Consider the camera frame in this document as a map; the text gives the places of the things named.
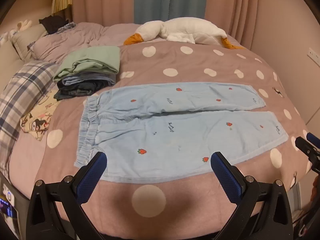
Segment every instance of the power socket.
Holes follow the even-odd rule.
[[[320,56],[313,49],[309,48],[307,55],[320,67]]]

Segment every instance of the wall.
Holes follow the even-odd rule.
[[[258,0],[251,50],[276,71],[305,123],[320,108],[320,67],[309,47],[320,54],[320,25],[304,0]]]
[[[52,0],[16,0],[0,25],[0,34],[16,27],[19,21],[32,20],[33,25],[39,19],[51,14]]]

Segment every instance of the beige pillow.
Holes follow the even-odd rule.
[[[24,62],[20,59],[11,41],[7,41],[0,47],[0,93],[23,65]]]
[[[37,41],[39,38],[47,34],[48,33],[45,30],[44,26],[42,24],[37,24],[22,32],[18,32],[11,38],[11,41],[15,46],[20,58],[24,62],[29,62],[31,60],[34,60],[34,58],[32,57],[31,51],[28,50],[27,46],[31,42]]]

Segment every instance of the pink blanket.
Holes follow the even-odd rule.
[[[293,145],[296,137],[304,136],[303,120],[276,73],[249,50],[171,41],[123,46],[117,78],[114,88],[166,82],[251,85],[266,102],[264,108],[256,111],[274,112],[289,140],[236,166],[244,175],[261,182],[281,179],[287,190],[294,183],[295,174],[299,180],[310,168],[307,157]],[[74,162],[85,100],[68,99],[57,107],[36,180],[52,183],[77,172]],[[62,205],[58,208],[62,218],[67,219]],[[185,239],[220,230],[235,206],[211,172],[153,185],[101,180],[83,208],[95,227],[111,236]]]

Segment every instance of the embroidered strawberry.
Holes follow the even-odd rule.
[[[145,154],[145,153],[147,153],[147,151],[146,151],[145,149],[139,149],[139,150],[138,150],[138,153],[139,153],[139,154]]]

